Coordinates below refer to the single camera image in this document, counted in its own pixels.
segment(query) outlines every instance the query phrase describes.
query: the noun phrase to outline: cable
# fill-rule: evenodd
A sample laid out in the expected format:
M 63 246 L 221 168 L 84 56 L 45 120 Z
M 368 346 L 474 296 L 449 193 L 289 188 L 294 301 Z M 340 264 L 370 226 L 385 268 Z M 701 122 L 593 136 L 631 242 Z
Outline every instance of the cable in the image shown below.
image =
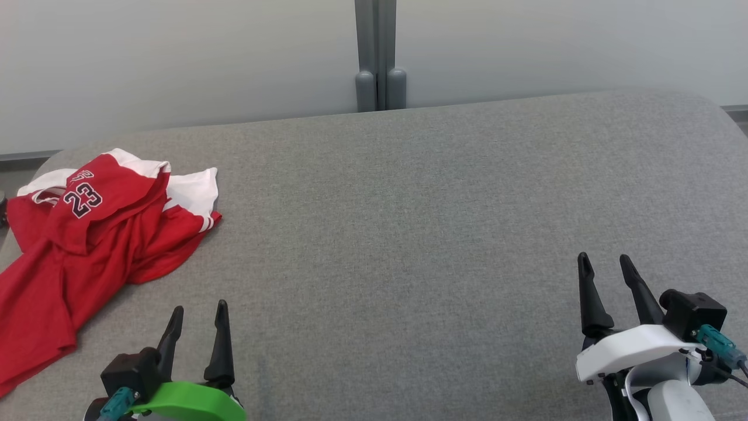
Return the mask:
M 709 368 L 710 370 L 714 370 L 715 372 L 720 373 L 722 376 L 724 376 L 726 378 L 730 378 L 730 379 L 732 379 L 734 381 L 737 381 L 739 384 L 741 384 L 741 386 L 748 388 L 748 383 L 746 383 L 745 381 L 743 381 L 743 379 L 734 376 L 731 372 L 726 372 L 725 370 L 717 368 L 716 366 L 714 366 L 714 365 L 712 365 L 710 363 L 707 363 L 705 361 L 699 361 L 699 364 L 701 364 L 704 367 Z
M 738 361 L 738 367 L 740 367 L 741 370 L 743 370 L 743 373 L 748 377 L 748 368 L 746 368 L 746 362 L 745 361 Z

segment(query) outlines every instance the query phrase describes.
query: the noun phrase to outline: gray fabric surface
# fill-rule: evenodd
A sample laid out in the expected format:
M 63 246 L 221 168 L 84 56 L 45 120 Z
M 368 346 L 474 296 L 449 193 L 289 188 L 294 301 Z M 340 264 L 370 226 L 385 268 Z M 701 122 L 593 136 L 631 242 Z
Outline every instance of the gray fabric surface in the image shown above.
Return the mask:
M 199 381 L 228 300 L 251 420 L 605 420 L 577 382 L 576 256 L 618 327 L 637 324 L 618 256 L 655 295 L 704 291 L 748 348 L 748 142 L 690 94 L 611 91 L 139 133 L 118 146 L 217 166 L 223 222 L 169 276 L 125 288 L 79 350 L 0 402 L 2 420 L 77 420 L 120 352 L 183 305 L 174 378 Z M 9 238 L 0 265 L 18 254 Z M 737 384 L 700 387 L 718 420 Z

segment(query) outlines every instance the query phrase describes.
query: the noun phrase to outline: red jersey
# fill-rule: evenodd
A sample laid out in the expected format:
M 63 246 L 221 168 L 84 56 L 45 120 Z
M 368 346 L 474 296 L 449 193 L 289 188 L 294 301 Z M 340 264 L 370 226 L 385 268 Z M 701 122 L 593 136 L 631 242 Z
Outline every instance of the red jersey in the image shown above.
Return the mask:
M 24 253 L 0 273 L 0 397 L 73 351 L 77 330 L 125 282 L 178 267 L 220 219 L 215 169 L 170 170 L 114 149 L 8 202 Z

